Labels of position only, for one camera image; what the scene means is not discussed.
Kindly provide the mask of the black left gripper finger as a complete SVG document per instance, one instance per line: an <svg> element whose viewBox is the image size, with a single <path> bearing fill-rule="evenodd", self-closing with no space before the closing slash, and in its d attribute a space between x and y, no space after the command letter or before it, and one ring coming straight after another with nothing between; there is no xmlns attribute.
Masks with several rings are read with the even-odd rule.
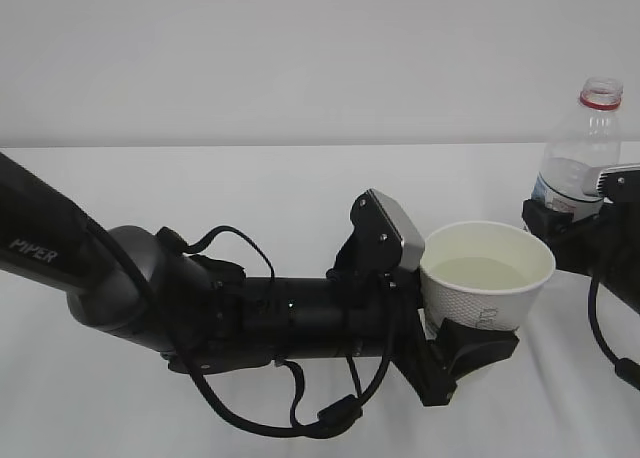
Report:
<svg viewBox="0 0 640 458"><path fill-rule="evenodd" d="M445 318L436 338L428 341L436 374L424 405L448 405L460 379L509 359L517 345L514 331L477 329Z"/></svg>

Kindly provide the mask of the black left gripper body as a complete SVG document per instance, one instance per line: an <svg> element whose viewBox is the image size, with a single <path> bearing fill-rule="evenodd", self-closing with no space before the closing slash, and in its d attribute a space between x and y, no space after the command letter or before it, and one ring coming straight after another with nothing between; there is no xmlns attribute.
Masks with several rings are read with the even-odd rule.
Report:
<svg viewBox="0 0 640 458"><path fill-rule="evenodd" d="M390 365L402 374L425 407L445 406L455 392L455 380L426 338L419 310L422 305L418 271L399 267L398 250L389 239L369 242L351 234L336 255L327 279L346 307L345 328L353 343L381 349L376 389Z"/></svg>

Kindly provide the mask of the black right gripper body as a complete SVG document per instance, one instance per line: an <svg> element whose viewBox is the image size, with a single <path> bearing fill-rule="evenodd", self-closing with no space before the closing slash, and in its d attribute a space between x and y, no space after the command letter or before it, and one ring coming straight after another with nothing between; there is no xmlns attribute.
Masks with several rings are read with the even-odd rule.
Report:
<svg viewBox="0 0 640 458"><path fill-rule="evenodd" d="M588 275L604 261L605 283L638 283L639 203L604 205L597 218L554 237L552 251L562 271Z"/></svg>

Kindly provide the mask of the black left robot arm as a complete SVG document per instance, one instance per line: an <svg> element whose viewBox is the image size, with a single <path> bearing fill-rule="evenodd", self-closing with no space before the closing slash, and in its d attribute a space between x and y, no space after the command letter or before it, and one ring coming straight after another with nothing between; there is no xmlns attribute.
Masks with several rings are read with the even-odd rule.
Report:
<svg viewBox="0 0 640 458"><path fill-rule="evenodd" d="M81 324L162 354L185 371L172 326L205 374L296 359L388 356L426 406L457 381L508 359L511 331L446 320L427 338L418 271L424 242L401 207L375 189L350 211L353 230L322 278L249 277L169 228L112 229L151 287L147 300L74 202L8 157L1 160L1 267L59 289Z"/></svg>

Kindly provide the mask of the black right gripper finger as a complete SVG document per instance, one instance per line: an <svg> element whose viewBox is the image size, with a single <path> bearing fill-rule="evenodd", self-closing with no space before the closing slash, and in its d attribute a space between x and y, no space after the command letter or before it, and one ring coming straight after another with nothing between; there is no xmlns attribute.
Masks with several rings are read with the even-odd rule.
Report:
<svg viewBox="0 0 640 458"><path fill-rule="evenodd" d="M573 223L571 213L555 211L540 201L527 199L523 202L522 219L527 230L552 251L575 246L575 238L569 233Z"/></svg>

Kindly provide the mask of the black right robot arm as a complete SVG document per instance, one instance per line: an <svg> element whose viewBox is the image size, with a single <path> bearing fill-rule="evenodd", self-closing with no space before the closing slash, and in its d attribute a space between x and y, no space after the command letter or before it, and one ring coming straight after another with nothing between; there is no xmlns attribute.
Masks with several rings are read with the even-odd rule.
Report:
<svg viewBox="0 0 640 458"><path fill-rule="evenodd" d="M523 202L528 231L552 251L561 271L590 276L605 260L601 284L632 310L639 310L639 205L604 204L596 215L575 221L541 202Z"/></svg>

